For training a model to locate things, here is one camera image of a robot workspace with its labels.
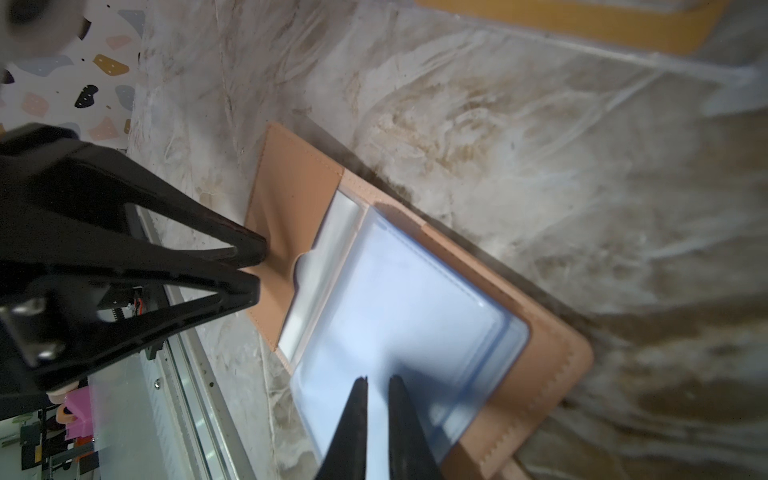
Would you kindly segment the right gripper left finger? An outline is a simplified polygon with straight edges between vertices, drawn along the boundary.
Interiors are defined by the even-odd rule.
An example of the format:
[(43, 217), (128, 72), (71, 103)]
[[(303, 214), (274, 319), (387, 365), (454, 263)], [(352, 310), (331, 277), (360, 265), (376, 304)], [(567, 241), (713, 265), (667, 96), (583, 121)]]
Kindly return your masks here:
[(368, 380), (357, 378), (351, 388), (317, 480), (366, 479)]

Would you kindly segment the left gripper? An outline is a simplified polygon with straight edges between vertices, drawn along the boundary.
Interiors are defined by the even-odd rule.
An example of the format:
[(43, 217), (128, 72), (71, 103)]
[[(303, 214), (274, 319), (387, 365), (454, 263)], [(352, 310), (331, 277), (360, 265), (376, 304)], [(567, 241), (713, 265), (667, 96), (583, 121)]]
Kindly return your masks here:
[[(268, 242), (201, 205), (124, 154), (41, 123), (1, 138), (1, 415), (38, 409), (46, 393), (192, 327), (245, 310), (260, 279), (205, 262), (200, 273), (129, 270), (136, 205), (227, 247), (184, 253), (259, 265)], [(99, 284), (179, 286), (209, 294), (108, 323)]]

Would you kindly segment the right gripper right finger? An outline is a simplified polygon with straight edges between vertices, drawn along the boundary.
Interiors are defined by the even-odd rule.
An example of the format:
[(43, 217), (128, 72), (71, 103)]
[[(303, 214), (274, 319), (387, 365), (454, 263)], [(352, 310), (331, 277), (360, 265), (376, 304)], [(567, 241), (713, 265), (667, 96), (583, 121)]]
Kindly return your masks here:
[(427, 443), (404, 380), (393, 375), (388, 386), (388, 459), (391, 480), (443, 479)]

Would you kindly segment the pink leather card holder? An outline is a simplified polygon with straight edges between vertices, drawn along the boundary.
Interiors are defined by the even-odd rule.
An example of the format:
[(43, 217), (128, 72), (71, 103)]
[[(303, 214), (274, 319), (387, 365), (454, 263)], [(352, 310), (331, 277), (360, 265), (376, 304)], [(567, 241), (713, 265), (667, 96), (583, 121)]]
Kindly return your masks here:
[(400, 407), (445, 478), (519, 478), (514, 453), (592, 365), (575, 329), (277, 123), (246, 225), (269, 246), (248, 314), (321, 466), (356, 393), (367, 478), (394, 477)]

